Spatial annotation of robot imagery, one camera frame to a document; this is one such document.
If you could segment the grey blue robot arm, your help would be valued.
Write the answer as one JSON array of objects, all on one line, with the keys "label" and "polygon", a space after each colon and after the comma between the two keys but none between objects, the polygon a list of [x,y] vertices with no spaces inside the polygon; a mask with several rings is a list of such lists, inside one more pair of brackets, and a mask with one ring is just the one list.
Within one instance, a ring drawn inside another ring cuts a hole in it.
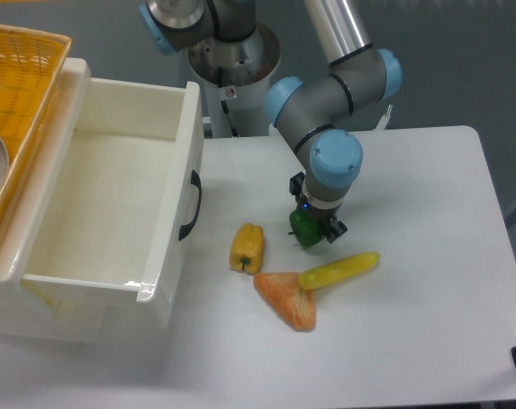
[{"label": "grey blue robot arm", "polygon": [[358,139],[336,123],[394,94],[402,69],[391,51],[375,48],[353,2],[307,1],[305,9],[330,68],[311,84],[272,81],[280,44],[253,1],[145,1],[140,15],[162,53],[186,51],[213,136],[275,129],[284,138],[302,166],[290,179],[290,231],[310,247],[346,232],[337,211],[363,161]]}]

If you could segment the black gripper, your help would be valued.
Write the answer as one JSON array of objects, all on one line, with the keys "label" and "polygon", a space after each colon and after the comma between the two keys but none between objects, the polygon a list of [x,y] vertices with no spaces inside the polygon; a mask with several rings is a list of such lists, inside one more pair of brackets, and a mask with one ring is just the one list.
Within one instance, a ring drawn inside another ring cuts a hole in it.
[{"label": "black gripper", "polygon": [[304,179],[303,172],[292,176],[289,182],[289,192],[298,203],[299,210],[313,220],[322,223],[323,235],[332,244],[347,232],[347,226],[337,217],[342,199],[326,201],[316,198],[306,189],[303,190]]}]

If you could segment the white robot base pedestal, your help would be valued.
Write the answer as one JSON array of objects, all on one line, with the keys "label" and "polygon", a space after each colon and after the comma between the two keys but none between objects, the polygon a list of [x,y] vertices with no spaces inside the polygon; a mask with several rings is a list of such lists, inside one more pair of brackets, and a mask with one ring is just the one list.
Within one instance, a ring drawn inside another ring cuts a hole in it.
[{"label": "white robot base pedestal", "polygon": [[265,136],[270,119],[263,103],[280,62],[274,32],[258,22],[249,37],[228,43],[207,38],[188,50],[204,88],[214,138]]}]

